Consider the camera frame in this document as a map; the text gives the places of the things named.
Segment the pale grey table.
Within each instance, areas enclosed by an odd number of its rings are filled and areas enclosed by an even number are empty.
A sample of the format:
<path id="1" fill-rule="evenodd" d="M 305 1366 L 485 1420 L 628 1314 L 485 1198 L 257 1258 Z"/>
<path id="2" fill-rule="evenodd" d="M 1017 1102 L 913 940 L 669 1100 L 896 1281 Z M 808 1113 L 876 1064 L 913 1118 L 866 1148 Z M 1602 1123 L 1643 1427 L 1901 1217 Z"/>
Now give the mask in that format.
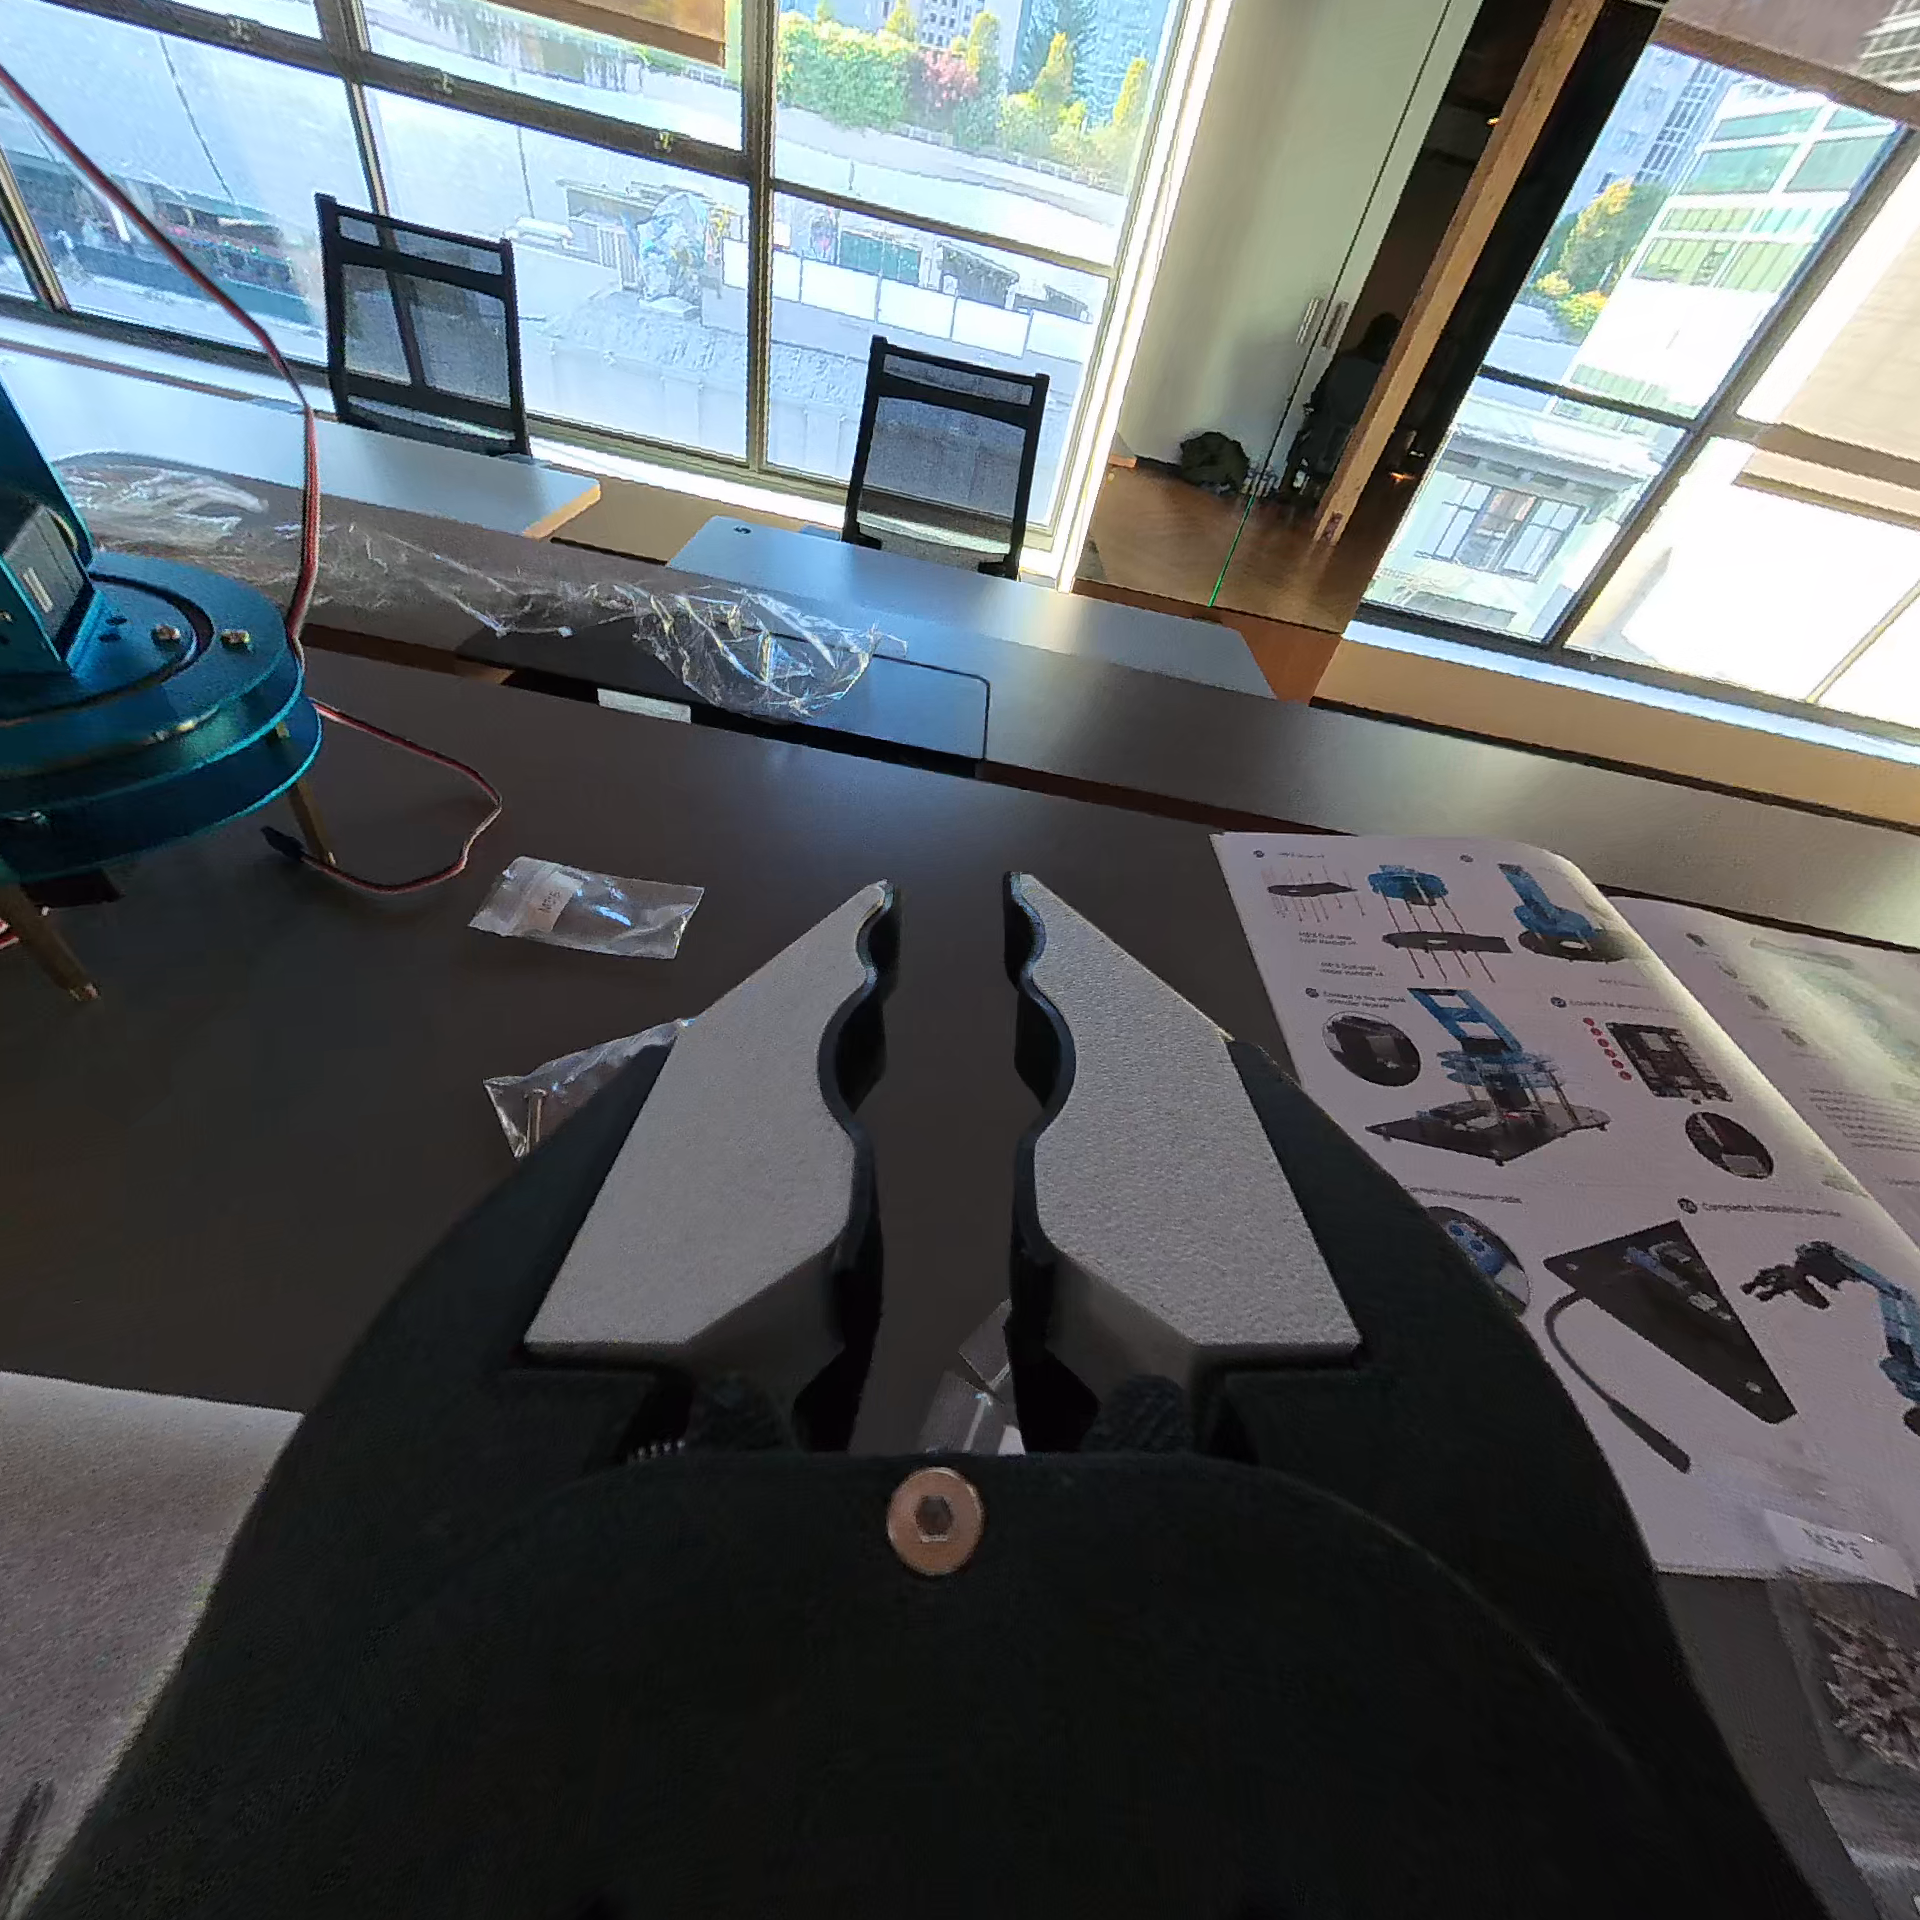
<path id="1" fill-rule="evenodd" d="M 673 568 L 785 600 L 924 618 L 1058 656 L 1126 665 L 1259 699 L 1274 693 L 1249 643 L 1229 626 L 913 561 L 820 533 L 713 517 L 684 541 Z"/>

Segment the grey wood-edged table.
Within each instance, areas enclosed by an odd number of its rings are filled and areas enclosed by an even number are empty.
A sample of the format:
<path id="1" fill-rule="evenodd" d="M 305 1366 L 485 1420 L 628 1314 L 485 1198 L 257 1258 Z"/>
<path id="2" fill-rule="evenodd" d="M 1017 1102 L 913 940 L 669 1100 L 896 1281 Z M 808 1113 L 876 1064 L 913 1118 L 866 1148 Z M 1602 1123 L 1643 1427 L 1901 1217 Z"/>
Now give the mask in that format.
<path id="1" fill-rule="evenodd" d="M 241 400 L 144 376 L 5 348 L 5 386 L 57 464 L 128 457 L 249 478 L 301 478 L 305 425 L 290 403 Z M 418 512 L 520 537 L 550 537 L 602 497 L 594 476 L 317 421 L 330 500 Z"/>

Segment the dark desk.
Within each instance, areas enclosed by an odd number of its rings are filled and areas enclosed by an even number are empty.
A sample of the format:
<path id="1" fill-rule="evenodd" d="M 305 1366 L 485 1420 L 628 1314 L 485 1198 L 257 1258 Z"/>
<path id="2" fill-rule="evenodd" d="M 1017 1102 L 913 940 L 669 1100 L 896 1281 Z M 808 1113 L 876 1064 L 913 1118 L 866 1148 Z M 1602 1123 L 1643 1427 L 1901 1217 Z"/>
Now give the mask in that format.
<path id="1" fill-rule="evenodd" d="M 513 1161 L 489 1072 L 691 1018 L 853 897 L 896 885 L 901 980 L 862 1109 L 883 1310 L 854 1454 L 589 1467 L 458 1432 L 424 1386 L 348 1421 L 345 1546 L 403 1522 L 421 1440 L 491 1541 L 478 1601 L 396 1598 L 340 1688 L 323 1605 L 386 1601 L 301 1553 L 222 1764 L 316 1755 L 307 1707 L 421 1709 L 331 1766 L 292 1860 L 172 1867 L 155 1828 L 81 1842 L 45 1910 L 158 1916 L 1872 1916 L 1802 1784 L 1813 1732 L 1769 1602 L 1602 1598 L 1577 1553 L 1616 1497 L 1529 1508 L 1472 1469 L 1476 1522 L 1550 1601 L 1481 1617 L 1394 1467 L 1377 1536 L 1344 1440 L 1226 1456 L 982 1461 L 987 1529 L 948 1577 L 883 1541 L 917 1396 L 1006 1290 L 1017 997 L 1002 875 L 1032 869 L 1210 1018 L 1280 1060 L 1210 836 L 737 731 L 650 723 L 437 669 L 313 659 L 331 701 L 478 764 L 494 851 L 438 891 L 368 898 L 251 822 L 169 848 L 70 934 L 81 1006 L 5 955 L 5 1372 L 316 1409 L 417 1264 L 585 1165 L 568 1120 Z M 704 886 L 673 961 L 468 928 L 514 857 Z"/>

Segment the clear plastic bag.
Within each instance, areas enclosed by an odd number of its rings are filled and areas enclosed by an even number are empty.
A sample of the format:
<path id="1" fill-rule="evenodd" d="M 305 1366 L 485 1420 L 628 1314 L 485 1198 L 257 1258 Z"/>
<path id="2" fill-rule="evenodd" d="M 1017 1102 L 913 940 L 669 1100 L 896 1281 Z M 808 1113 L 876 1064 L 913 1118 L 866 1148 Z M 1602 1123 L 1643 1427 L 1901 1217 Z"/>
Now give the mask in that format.
<path id="1" fill-rule="evenodd" d="M 178 561 L 285 606 L 300 562 L 300 494 L 164 462 L 152 452 L 62 457 L 56 476 L 96 547 Z M 467 641 L 561 638 L 609 628 L 625 656 L 656 660 L 697 698 L 773 723 L 802 723 L 850 696 L 893 643 L 732 582 L 594 568 L 553 545 L 365 504 L 320 507 L 320 572 L 308 626 L 445 651 Z"/>

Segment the window with beige blind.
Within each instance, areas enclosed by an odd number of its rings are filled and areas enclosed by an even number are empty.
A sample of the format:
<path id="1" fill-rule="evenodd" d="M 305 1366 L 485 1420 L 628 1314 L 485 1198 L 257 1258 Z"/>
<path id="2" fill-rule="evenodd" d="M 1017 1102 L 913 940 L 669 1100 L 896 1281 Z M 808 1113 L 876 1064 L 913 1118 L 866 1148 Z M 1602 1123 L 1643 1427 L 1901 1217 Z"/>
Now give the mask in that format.
<path id="1" fill-rule="evenodd" d="M 1915 731 L 1915 5 L 1845 81 L 1652 42 L 1363 606 L 1450 638 Z"/>

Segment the dark office chair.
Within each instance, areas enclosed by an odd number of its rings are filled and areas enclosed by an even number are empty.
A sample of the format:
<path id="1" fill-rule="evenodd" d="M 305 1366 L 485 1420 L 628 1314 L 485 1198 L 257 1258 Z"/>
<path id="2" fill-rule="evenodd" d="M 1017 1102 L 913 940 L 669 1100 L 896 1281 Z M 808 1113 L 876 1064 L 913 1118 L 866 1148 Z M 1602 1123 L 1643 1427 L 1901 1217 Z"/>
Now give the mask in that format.
<path id="1" fill-rule="evenodd" d="M 1012 582 L 1046 400 L 1045 372 L 874 336 L 841 539 Z"/>

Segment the large window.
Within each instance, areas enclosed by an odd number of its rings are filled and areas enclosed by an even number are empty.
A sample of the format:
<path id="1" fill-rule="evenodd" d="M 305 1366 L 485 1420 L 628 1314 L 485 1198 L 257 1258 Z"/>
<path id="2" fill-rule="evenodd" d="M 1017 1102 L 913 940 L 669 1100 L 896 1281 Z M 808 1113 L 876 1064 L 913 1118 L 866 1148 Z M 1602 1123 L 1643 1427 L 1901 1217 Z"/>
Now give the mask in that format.
<path id="1" fill-rule="evenodd" d="M 325 364 L 317 198 L 513 248 L 546 440 L 850 480 L 869 339 L 1045 376 L 1082 488 L 1195 5 L 5 5 L 5 299 Z"/>

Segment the instruction manual booklet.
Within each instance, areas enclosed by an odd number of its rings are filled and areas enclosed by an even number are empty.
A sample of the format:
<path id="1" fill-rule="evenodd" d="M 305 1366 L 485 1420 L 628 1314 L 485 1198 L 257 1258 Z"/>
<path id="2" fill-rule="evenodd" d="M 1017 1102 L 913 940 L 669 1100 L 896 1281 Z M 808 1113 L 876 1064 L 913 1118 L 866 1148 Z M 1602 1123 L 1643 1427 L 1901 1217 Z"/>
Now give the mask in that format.
<path id="1" fill-rule="evenodd" d="M 1520 1316 L 1676 1573 L 1915 1592 L 1915 954 L 1493 840 L 1224 833 L 1308 1094 Z"/>

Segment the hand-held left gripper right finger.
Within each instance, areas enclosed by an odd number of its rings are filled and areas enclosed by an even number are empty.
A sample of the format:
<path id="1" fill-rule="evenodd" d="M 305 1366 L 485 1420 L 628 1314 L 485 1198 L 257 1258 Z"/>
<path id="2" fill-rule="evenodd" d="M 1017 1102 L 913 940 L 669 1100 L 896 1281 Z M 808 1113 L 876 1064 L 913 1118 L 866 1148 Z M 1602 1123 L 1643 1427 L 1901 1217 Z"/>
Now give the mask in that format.
<path id="1" fill-rule="evenodd" d="M 1016 1068 L 1006 1350 L 1026 1452 L 1070 1452 L 1109 1396 L 1340 1364 L 1360 1333 L 1249 1089 L 1266 1058 L 1028 872 L 1002 886 Z"/>

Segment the white foam pouch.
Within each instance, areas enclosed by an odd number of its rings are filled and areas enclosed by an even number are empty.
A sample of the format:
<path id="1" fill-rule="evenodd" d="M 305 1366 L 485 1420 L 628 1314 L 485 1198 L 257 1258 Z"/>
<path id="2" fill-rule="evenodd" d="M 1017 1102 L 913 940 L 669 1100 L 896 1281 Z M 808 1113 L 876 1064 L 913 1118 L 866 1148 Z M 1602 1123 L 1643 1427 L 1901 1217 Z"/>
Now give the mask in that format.
<path id="1" fill-rule="evenodd" d="M 153 1709 L 300 1427 L 283 1409 L 3 1376 L 3 1914 Z"/>

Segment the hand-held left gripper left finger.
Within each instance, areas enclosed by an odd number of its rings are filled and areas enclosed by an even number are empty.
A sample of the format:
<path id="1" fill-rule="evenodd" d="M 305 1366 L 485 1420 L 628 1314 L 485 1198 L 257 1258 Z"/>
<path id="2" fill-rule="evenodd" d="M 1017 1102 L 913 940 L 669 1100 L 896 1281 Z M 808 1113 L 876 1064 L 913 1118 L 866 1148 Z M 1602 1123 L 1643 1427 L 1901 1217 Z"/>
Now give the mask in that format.
<path id="1" fill-rule="evenodd" d="M 805 1446 L 849 1446 L 883 1264 L 859 1109 L 896 961 L 896 886 L 874 880 L 673 1042 L 526 1331 L 533 1357 L 745 1376 Z"/>

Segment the black mesh office chair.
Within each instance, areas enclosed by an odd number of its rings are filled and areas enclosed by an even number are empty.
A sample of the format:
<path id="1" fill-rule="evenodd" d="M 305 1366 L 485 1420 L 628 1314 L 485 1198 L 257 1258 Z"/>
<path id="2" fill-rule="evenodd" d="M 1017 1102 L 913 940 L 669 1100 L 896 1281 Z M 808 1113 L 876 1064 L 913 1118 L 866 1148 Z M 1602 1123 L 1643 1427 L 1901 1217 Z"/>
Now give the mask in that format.
<path id="1" fill-rule="evenodd" d="M 326 385 L 344 425 L 536 459 L 513 244 L 317 194 Z"/>

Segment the blue toy robot arm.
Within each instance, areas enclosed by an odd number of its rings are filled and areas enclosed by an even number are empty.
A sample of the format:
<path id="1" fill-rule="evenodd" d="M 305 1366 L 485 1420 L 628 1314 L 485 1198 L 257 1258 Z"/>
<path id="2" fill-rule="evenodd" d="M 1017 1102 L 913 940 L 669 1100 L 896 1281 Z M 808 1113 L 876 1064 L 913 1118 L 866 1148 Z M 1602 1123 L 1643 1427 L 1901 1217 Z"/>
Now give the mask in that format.
<path id="1" fill-rule="evenodd" d="M 300 648 L 316 572 L 316 526 L 288 613 L 203 568 L 100 556 L 3 397 L 5 942 L 68 1000 L 99 990 L 48 915 L 114 898 L 138 857 L 288 798 L 292 857 L 338 872 L 305 790 L 323 742 Z"/>

